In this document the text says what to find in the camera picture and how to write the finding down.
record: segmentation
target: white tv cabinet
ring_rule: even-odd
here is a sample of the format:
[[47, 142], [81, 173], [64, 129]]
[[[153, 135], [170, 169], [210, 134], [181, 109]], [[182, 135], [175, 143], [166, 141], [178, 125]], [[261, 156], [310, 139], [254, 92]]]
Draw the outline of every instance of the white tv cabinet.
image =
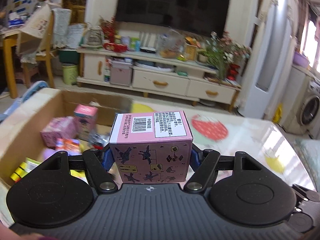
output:
[[[205, 73], [216, 73], [216, 70], [201, 66], [194, 61], [180, 61], [177, 59], [162, 58], [159, 55], [145, 52], [115, 53], [104, 49], [77, 49], [80, 53], [80, 76], [78, 85], [82, 83], [106, 87], [121, 88], [162, 96], [181, 98], [193, 101], [195, 106], [200, 99], [220, 102], [229, 105], [232, 111], [240, 92], [239, 87], [205, 80]], [[160, 72], [141, 67], [133, 67], [133, 78], [130, 86], [114, 85], [104, 81], [105, 57], [130, 57], [132, 59], [147, 60], [176, 66], [177, 71], [184, 71], [188, 76], [179, 76], [173, 72]]]

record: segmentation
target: tiled floor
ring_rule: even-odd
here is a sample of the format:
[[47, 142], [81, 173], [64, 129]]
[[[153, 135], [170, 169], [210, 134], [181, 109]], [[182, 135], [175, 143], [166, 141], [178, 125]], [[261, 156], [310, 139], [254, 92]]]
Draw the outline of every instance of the tiled floor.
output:
[[[228, 111], [224, 110], [219, 105], [217, 105], [216, 107], [208, 107], [198, 103], [196, 106], [192, 106], [191, 101], [188, 101], [188, 100], [153, 95], [153, 94], [149, 94], [148, 98], [144, 98], [142, 95], [142, 92], [116, 89], [116, 88], [110, 88], [110, 87], [102, 87], [102, 86], [90, 85], [90, 84], [83, 84], [83, 87], [77, 87], [76, 85], [70, 86], [70, 85], [66, 85], [62, 81], [62, 77], [60, 76], [56, 76], [54, 79], [54, 82], [55, 82], [56, 88], [62, 89], [62, 90], [63, 89], [78, 90], [78, 91], [83, 90], [83, 91], [94, 92], [94, 93], [119, 95], [119, 96], [129, 97], [129, 98], [132, 98], [133, 100], [137, 100], [140, 102], [149, 102], [149, 103], [168, 105], [168, 106], [180, 106], [182, 109], [192, 108], [192, 109], [216, 112], [221, 114], [230, 114]], [[17, 84], [17, 89], [18, 89], [19, 96], [23, 95], [23, 93], [27, 90], [27, 88], [22, 84]], [[0, 113], [3, 113], [13, 103], [13, 101], [14, 99], [11, 99], [10, 97], [5, 97], [0, 99]], [[289, 141], [290, 144], [292, 144], [296, 138], [309, 138], [308, 134], [305, 134], [303, 136], [288, 134], [281, 127], [278, 126], [278, 128], [282, 132], [282, 134], [285, 136], [285, 138]]]

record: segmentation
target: white wall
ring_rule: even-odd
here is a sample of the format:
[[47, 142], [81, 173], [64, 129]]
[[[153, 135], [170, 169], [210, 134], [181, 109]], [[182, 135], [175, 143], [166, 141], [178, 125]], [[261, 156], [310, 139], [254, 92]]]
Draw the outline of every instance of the white wall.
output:
[[[92, 24], [97, 24], [99, 16], [109, 20], [116, 12], [118, 0], [94, 0], [93, 8], [89, 8], [94, 11], [92, 17]], [[253, 29], [253, 18], [255, 17], [255, 11], [258, 0], [230, 0], [228, 17], [226, 22], [226, 31], [230, 33], [230, 37], [241, 44], [248, 45]], [[132, 32], [128, 32], [128, 29], [144, 30], [148, 32], [161, 33], [165, 30], [163, 27], [151, 27], [144, 24], [121, 24], [120, 34], [130, 35]]]

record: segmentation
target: black tv screen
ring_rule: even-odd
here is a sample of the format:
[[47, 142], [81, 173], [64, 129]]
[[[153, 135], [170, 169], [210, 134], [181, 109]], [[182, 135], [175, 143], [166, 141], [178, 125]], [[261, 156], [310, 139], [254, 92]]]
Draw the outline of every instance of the black tv screen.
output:
[[222, 36], [229, 0], [118, 0], [116, 21], [171, 27]]

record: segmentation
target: strawberry print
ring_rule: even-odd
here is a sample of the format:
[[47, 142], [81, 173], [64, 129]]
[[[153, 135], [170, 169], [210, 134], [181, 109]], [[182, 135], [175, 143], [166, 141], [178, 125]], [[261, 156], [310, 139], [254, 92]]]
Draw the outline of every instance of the strawberry print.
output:
[[203, 136], [214, 141], [223, 140], [228, 136], [228, 129], [215, 118], [197, 114], [192, 117], [191, 124]]

